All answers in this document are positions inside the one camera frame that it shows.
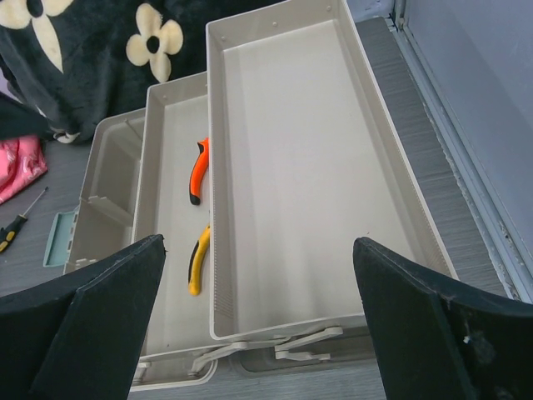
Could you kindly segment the orange handled needle-nose pliers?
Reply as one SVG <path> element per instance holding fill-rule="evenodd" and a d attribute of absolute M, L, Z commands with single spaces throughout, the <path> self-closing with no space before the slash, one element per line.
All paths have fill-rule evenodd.
<path fill-rule="evenodd" d="M 189 179 L 188 192 L 192 205 L 199 206 L 202 200 L 202 182 L 209 166 L 209 138 L 197 143 L 199 153 L 192 168 Z"/>

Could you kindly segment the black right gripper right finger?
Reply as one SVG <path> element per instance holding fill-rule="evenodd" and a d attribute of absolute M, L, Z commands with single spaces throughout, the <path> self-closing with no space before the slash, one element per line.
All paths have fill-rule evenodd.
<path fill-rule="evenodd" d="M 532 306 L 359 237 L 353 265 L 389 399 L 530 399 Z"/>

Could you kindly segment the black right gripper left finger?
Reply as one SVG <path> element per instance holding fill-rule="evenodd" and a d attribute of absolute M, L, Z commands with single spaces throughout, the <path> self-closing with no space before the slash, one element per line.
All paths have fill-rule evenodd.
<path fill-rule="evenodd" d="M 166 259 L 145 237 L 1 298 L 3 399 L 126 399 Z"/>

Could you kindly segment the long black yellow screwdriver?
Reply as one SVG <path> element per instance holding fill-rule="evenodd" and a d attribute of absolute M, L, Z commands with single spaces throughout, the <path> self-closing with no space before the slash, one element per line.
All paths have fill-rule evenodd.
<path fill-rule="evenodd" d="M 48 191 L 48 187 L 45 187 L 36 199 L 30 204 L 27 210 L 23 213 L 19 213 L 6 227 L 1 228 L 1 244 L 0 252 L 4 253 L 14 242 L 14 239 L 22 230 L 22 227 L 27 222 L 28 214 L 34 208 L 40 198 Z"/>

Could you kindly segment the yellow handled pliers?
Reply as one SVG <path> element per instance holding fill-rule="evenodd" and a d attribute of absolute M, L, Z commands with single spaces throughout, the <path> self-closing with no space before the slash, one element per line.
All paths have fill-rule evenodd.
<path fill-rule="evenodd" d="M 202 291 L 202 268 L 210 245 L 210 237 L 210 226 L 207 225 L 192 250 L 188 268 L 188 291 L 192 296 L 198 296 Z"/>

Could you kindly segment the beige plastic tool box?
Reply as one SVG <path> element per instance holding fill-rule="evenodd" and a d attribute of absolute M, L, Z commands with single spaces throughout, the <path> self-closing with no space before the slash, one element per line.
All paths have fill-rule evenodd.
<path fill-rule="evenodd" d="M 188 185 L 209 138 L 202 200 Z M 188 291 L 206 226 L 202 291 Z M 369 237 L 449 277 L 344 1 L 285 1 L 207 25 L 207 70 L 96 128 L 66 273 L 161 234 L 166 263 L 133 393 L 371 357 L 352 263 Z"/>

